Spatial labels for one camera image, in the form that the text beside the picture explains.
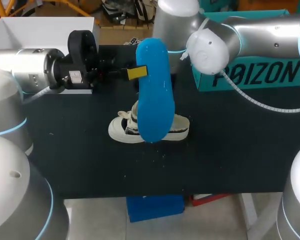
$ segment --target floor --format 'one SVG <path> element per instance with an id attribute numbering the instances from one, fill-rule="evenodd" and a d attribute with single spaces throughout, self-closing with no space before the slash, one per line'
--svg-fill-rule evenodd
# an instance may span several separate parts
<path id="1" fill-rule="evenodd" d="M 271 193 L 253 194 L 257 213 Z M 126 199 L 66 200 L 69 211 L 68 240 L 246 240 L 238 196 L 201 206 L 188 205 L 183 214 L 130 223 Z M 264 240 L 280 240 L 273 227 Z"/>

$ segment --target shoe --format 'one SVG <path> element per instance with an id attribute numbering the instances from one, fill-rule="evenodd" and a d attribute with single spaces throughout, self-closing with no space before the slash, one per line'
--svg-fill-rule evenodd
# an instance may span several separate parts
<path id="1" fill-rule="evenodd" d="M 126 144 L 144 142 L 138 131 L 137 112 L 138 101 L 133 105 L 131 111 L 119 111 L 119 116 L 113 119 L 109 125 L 109 136 L 118 142 Z M 189 127 L 190 122 L 188 118 L 175 114 L 172 127 L 162 140 L 181 141 L 188 136 Z"/>

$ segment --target silver cylinder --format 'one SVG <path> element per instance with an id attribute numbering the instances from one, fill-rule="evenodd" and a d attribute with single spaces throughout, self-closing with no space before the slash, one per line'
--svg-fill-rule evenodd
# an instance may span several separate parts
<path id="1" fill-rule="evenodd" d="M 33 150 L 33 142 L 27 130 L 27 118 L 22 111 L 21 94 L 12 75 L 0 70 L 0 136 L 29 155 Z"/>
<path id="2" fill-rule="evenodd" d="M 224 23 L 240 36 L 239 57 L 300 59 L 300 14 L 262 19 L 232 16 Z"/>
<path id="3" fill-rule="evenodd" d="M 12 73 L 27 94 L 36 94 L 56 80 L 53 67 L 64 55 L 57 49 L 0 50 L 0 69 Z"/>
<path id="4" fill-rule="evenodd" d="M 277 214 L 282 240 L 300 240 L 300 152 L 295 157 Z"/>
<path id="5" fill-rule="evenodd" d="M 175 74 L 180 64 L 182 52 L 186 49 L 186 44 L 195 31 L 198 30 L 205 17 L 201 14 L 193 16 L 175 16 L 157 8 L 154 20 L 153 37 L 161 39 L 170 52 L 169 63 L 170 72 Z"/>
<path id="6" fill-rule="evenodd" d="M 26 155 L 0 137 L 0 240 L 66 240 L 62 200 Z"/>

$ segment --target metal frame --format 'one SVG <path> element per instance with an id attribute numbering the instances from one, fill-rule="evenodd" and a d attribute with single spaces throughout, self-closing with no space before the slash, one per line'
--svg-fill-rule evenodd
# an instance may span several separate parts
<path id="1" fill-rule="evenodd" d="M 276 223 L 281 197 L 282 192 L 273 193 L 265 209 L 257 216 L 251 193 L 242 193 L 239 195 L 248 240 L 262 240 Z"/>
<path id="2" fill-rule="evenodd" d="M 86 13 L 85 11 L 83 11 L 81 8 L 77 7 L 76 5 L 74 5 L 73 3 L 71 3 L 68 0 L 42 0 L 43 2 L 57 2 L 57 3 L 63 3 L 66 4 L 67 6 L 69 6 L 71 9 L 75 10 L 77 13 L 85 16 L 85 17 L 92 17 L 90 14 Z M 35 2 L 35 0 L 29 0 L 24 6 L 20 7 L 19 9 L 17 9 L 14 13 L 10 14 L 12 7 L 15 5 L 16 0 L 10 0 L 7 8 L 5 9 L 1 0 L 0 0 L 0 17 L 4 18 L 4 17 L 13 17 L 15 16 L 17 13 L 21 12 L 22 10 L 24 10 L 25 8 L 29 7 L 31 4 L 33 4 Z M 94 20 L 95 24 L 99 25 L 100 21 L 95 19 Z"/>

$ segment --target robotic arm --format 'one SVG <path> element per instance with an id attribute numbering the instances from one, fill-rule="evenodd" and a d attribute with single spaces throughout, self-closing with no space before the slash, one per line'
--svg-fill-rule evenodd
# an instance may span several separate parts
<path id="1" fill-rule="evenodd" d="M 231 16 L 222 23 L 199 13 L 197 0 L 159 0 L 153 36 L 167 46 L 171 73 L 189 55 L 206 75 L 237 57 L 300 59 L 300 14 L 263 19 Z"/>

